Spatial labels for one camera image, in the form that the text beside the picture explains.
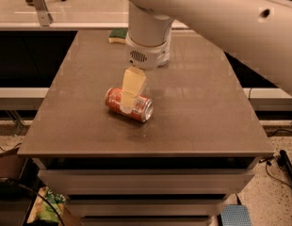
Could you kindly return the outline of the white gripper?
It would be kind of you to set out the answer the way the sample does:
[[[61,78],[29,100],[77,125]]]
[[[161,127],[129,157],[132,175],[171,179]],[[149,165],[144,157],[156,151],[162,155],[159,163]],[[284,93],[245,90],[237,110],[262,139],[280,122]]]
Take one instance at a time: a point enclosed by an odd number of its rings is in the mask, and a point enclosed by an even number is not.
[[[121,111],[123,113],[130,114],[132,112],[138,96],[146,86],[147,77],[143,70],[154,70],[159,67],[158,64],[166,46],[168,35],[162,45],[147,47],[137,44],[131,38],[131,34],[127,33],[125,54],[126,59],[133,66],[125,71],[122,81]]]

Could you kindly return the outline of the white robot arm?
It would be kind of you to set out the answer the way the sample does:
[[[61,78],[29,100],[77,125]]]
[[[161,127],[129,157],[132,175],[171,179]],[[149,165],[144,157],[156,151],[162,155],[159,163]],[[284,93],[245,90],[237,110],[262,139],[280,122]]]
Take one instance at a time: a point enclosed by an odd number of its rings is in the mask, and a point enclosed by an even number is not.
[[[177,20],[292,96],[292,1],[128,1],[126,54],[134,66],[164,62]]]

